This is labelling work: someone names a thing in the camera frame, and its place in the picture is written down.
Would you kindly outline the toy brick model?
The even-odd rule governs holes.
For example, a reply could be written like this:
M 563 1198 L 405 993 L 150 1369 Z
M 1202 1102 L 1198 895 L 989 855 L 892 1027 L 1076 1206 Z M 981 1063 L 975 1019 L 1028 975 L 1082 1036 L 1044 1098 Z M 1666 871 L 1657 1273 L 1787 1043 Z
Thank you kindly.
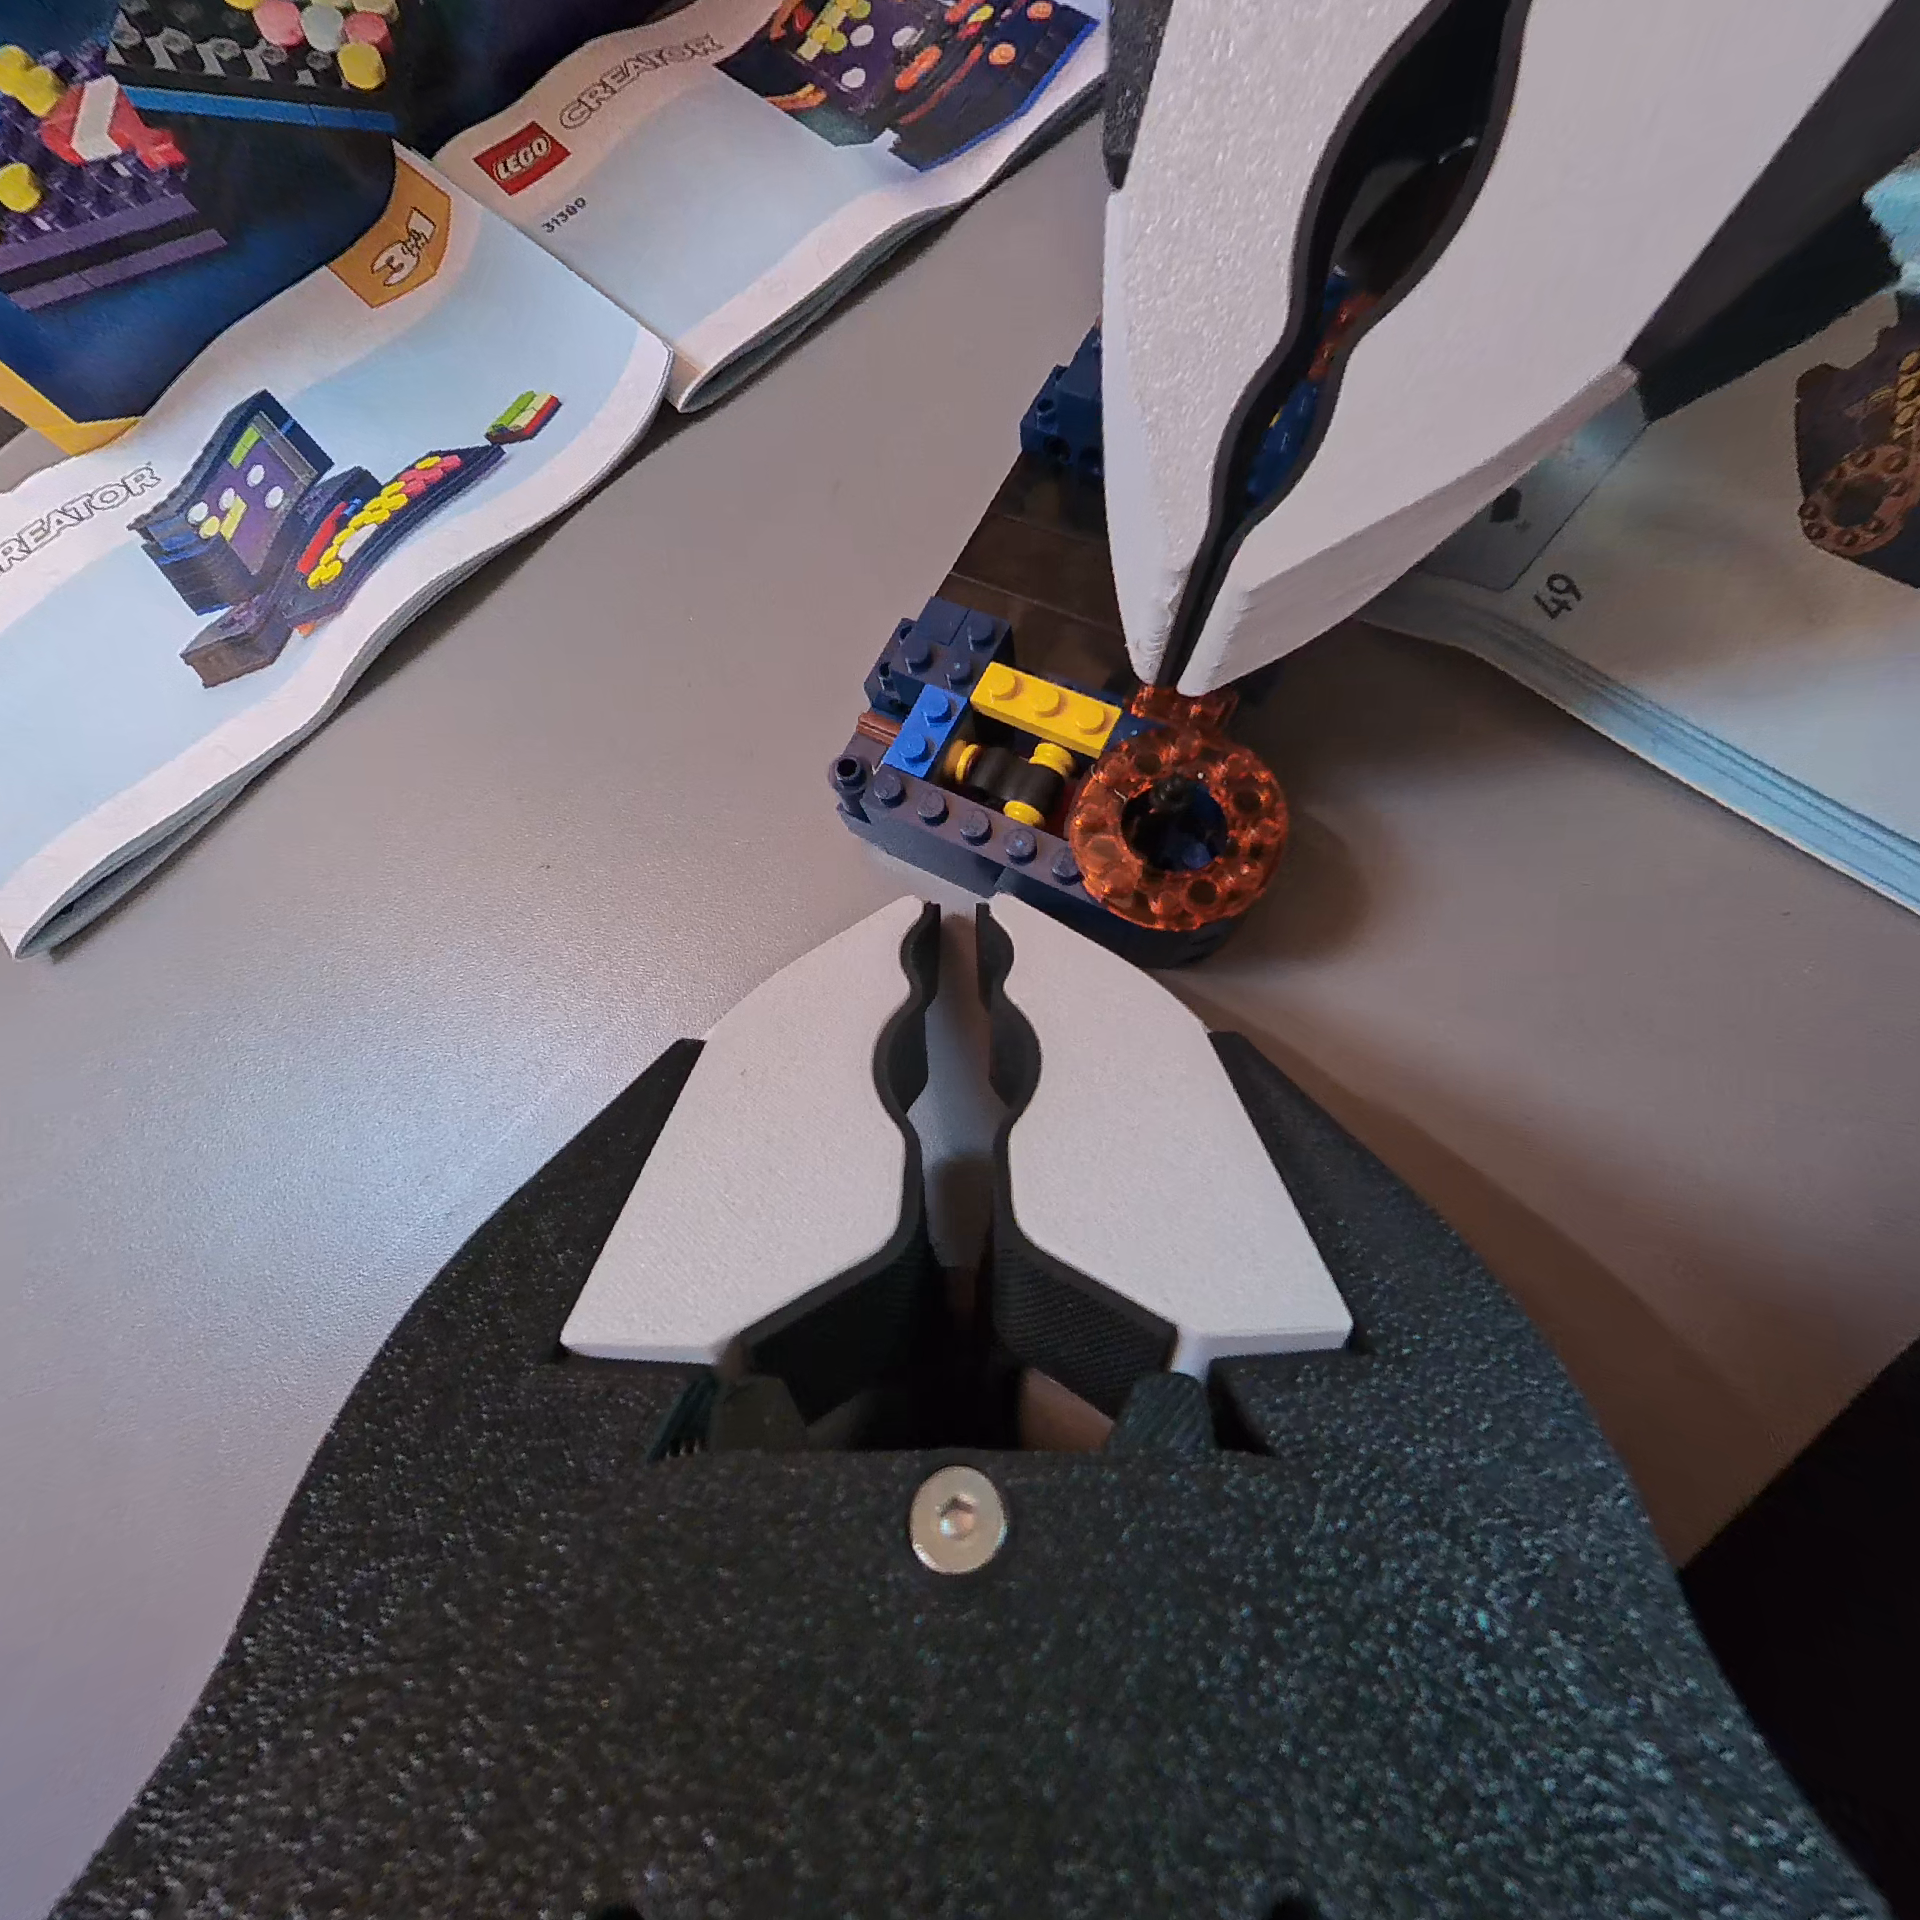
M 1024 451 L 926 611 L 865 675 L 829 786 L 843 823 L 977 895 L 1006 890 L 1139 965 L 1216 952 L 1287 847 L 1236 691 L 1137 680 L 1102 493 L 1102 333 L 1057 366 Z

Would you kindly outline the instruction booklet with red logo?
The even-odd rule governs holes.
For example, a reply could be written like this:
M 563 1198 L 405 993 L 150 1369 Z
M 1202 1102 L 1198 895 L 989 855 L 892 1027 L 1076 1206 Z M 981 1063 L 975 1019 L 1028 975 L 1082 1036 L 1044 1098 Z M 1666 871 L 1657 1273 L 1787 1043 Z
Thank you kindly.
M 692 412 L 1096 104 L 1106 3 L 686 3 L 437 165 L 635 314 Z

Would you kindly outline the instruction booklet with curled cover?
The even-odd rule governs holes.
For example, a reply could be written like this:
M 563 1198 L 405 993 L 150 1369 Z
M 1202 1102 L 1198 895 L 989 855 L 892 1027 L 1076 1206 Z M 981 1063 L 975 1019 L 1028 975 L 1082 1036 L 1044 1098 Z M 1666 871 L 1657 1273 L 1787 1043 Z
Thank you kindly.
M 665 347 L 411 151 L 339 262 L 3 493 L 3 948 L 67 941 L 586 497 Z

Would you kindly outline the toy brick set box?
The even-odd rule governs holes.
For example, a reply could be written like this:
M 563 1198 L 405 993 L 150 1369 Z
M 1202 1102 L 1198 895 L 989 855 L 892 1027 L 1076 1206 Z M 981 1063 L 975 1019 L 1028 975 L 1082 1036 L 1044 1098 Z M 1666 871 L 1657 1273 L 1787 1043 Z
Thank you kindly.
M 386 211 L 437 3 L 3 3 L 3 412 L 116 441 Z

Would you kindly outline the open instruction booklet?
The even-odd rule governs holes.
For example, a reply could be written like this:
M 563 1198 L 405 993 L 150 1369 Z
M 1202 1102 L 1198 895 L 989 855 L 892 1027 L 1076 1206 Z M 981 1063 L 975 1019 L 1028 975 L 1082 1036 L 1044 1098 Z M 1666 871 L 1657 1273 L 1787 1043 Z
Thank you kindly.
M 1917 907 L 1917 157 L 1365 617 Z

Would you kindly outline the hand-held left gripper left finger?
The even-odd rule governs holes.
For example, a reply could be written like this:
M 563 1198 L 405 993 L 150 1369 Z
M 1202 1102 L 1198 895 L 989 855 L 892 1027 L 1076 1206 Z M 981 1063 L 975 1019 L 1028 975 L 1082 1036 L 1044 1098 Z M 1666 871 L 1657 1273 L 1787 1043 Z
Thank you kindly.
M 785 1310 L 895 1257 L 921 1225 L 913 1108 L 941 907 L 898 897 L 717 1023 L 563 1345 L 722 1360 Z

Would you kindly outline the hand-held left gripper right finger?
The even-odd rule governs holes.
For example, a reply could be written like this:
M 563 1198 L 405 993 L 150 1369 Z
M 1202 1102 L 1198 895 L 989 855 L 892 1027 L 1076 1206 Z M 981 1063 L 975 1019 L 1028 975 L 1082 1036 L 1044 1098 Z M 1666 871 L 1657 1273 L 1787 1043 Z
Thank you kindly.
M 1054 1382 L 1204 1377 L 1353 1313 L 1179 996 L 1044 910 L 977 910 L 996 1137 L 989 1306 Z

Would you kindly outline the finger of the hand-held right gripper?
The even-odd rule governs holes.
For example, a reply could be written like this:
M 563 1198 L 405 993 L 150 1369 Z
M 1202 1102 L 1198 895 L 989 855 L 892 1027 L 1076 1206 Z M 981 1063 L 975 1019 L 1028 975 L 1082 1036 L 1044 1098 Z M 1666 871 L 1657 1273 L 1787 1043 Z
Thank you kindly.
M 1120 628 L 1143 681 L 1198 584 L 1217 467 L 1302 316 L 1317 173 L 1424 3 L 1172 3 L 1106 201 L 1102 447 Z
M 1350 348 L 1181 659 L 1212 691 L 1362 611 L 1629 386 L 1629 348 L 1906 3 L 1532 3 L 1486 181 Z

